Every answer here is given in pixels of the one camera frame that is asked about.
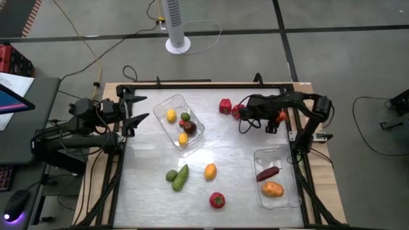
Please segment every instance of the tower fan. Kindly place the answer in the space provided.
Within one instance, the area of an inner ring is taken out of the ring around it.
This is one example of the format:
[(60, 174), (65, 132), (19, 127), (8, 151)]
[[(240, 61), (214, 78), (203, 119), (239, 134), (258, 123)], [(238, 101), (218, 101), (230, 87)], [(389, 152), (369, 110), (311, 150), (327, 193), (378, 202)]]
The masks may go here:
[(179, 0), (162, 0), (167, 32), (169, 39), (166, 41), (166, 49), (172, 54), (184, 54), (190, 48), (190, 40), (183, 32), (183, 21)]

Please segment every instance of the cucumber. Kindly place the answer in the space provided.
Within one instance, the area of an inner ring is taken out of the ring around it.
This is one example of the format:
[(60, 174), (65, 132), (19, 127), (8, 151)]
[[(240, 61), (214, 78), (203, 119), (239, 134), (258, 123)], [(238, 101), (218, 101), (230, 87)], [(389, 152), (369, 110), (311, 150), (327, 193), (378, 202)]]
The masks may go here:
[(172, 183), (172, 188), (174, 191), (180, 191), (185, 182), (187, 181), (187, 178), (189, 176), (189, 167), (187, 166), (187, 164), (185, 164), (185, 166), (182, 167), (182, 169), (180, 169), (180, 171), (178, 172), (178, 174), (176, 175), (176, 178), (174, 179), (173, 183)]

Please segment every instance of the yellow cable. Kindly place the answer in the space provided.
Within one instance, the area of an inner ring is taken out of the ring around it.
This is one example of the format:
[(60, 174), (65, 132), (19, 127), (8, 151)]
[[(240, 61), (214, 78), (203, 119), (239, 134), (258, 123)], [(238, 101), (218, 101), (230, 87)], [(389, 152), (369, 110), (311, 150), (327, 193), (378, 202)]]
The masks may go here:
[(165, 18), (163, 18), (163, 16), (162, 16), (162, 12), (160, 11), (160, 4), (161, 4), (161, 2), (162, 2), (162, 0), (159, 0), (159, 1), (158, 1), (158, 12), (159, 12), (159, 17), (158, 17), (158, 19), (159, 19), (159, 20), (165, 20)]
[[(82, 39), (82, 38), (79, 36), (79, 33), (78, 33), (77, 29), (75, 28), (74, 24), (72, 23), (72, 21), (70, 20), (70, 18), (67, 16), (67, 14), (64, 12), (64, 10), (58, 5), (58, 3), (56, 2), (56, 0), (52, 0), (52, 1), (56, 4), (56, 6), (59, 8), (59, 10), (61, 10), (61, 13), (63, 13), (63, 15), (65, 16), (65, 18), (70, 22), (72, 28), (74, 29), (75, 33), (77, 34), (78, 39), (81, 40), (82, 42), (84, 42), (84, 44), (85, 44), (85, 45), (88, 47), (88, 49), (92, 52), (92, 55), (94, 55), (94, 58), (95, 58), (95, 60), (96, 60), (96, 64), (98, 65), (98, 79), (97, 79), (96, 81), (97, 81), (98, 83), (100, 83), (100, 82), (101, 82), (101, 65), (100, 65), (100, 62), (97, 60), (98, 58), (96, 57), (96, 54), (94, 53), (93, 49), (88, 45), (88, 43), (85, 42), (85, 40)], [(97, 87), (94, 86), (94, 93), (92, 94), (92, 97), (93, 97), (93, 98), (95, 97), (96, 88), (97, 88)]]

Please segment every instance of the toy fruit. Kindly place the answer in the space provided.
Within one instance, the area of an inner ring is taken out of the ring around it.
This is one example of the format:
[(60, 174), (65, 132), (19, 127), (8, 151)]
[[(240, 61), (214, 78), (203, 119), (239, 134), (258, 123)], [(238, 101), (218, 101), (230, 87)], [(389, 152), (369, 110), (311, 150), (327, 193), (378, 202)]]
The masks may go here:
[(215, 164), (208, 164), (204, 170), (204, 178), (206, 180), (212, 180), (216, 177), (217, 168)]
[(219, 104), (219, 111), (224, 114), (229, 114), (231, 112), (231, 102), (230, 99), (223, 98)]
[(215, 192), (210, 196), (209, 202), (213, 208), (222, 208), (226, 203), (226, 200), (223, 194)]
[(181, 133), (179, 134), (179, 144), (180, 146), (183, 146), (187, 143), (188, 139), (187, 139), (187, 134), (186, 133)]
[(190, 120), (190, 115), (187, 112), (183, 112), (182, 114), (180, 114), (180, 118), (184, 121), (188, 121)]
[(180, 191), (181, 188), (185, 185), (185, 182), (189, 176), (189, 167), (187, 164), (183, 166), (180, 171), (178, 172), (178, 175), (176, 175), (176, 178), (174, 179), (172, 183), (172, 188), (174, 191)]
[(284, 194), (284, 188), (276, 182), (268, 181), (261, 187), (266, 196), (280, 197)]
[(184, 126), (183, 126), (183, 130), (187, 134), (193, 134), (194, 132), (196, 132), (196, 129), (197, 129), (197, 126), (192, 121), (186, 121)]
[(256, 176), (257, 182), (263, 181), (267, 178), (270, 178), (280, 172), (280, 169), (276, 166), (273, 166), (271, 168), (265, 169), (263, 172), (259, 173)]
[(235, 105), (233, 109), (231, 110), (231, 115), (233, 115), (236, 119), (240, 118), (240, 113), (238, 112), (239, 108), (244, 108), (245, 106), (240, 104), (240, 105)]
[(168, 122), (174, 122), (176, 120), (176, 111), (173, 109), (169, 109), (166, 113), (166, 120)]
[(176, 175), (178, 174), (178, 172), (176, 172), (175, 170), (170, 170), (169, 172), (166, 173), (166, 180), (169, 182), (172, 182)]

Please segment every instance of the keyboard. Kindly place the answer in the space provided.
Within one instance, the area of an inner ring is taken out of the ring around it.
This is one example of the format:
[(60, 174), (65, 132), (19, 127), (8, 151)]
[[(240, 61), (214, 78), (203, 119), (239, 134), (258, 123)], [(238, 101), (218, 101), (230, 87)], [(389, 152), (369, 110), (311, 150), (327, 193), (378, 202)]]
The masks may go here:
[(14, 166), (0, 165), (0, 192), (10, 191), (12, 188), (14, 173)]

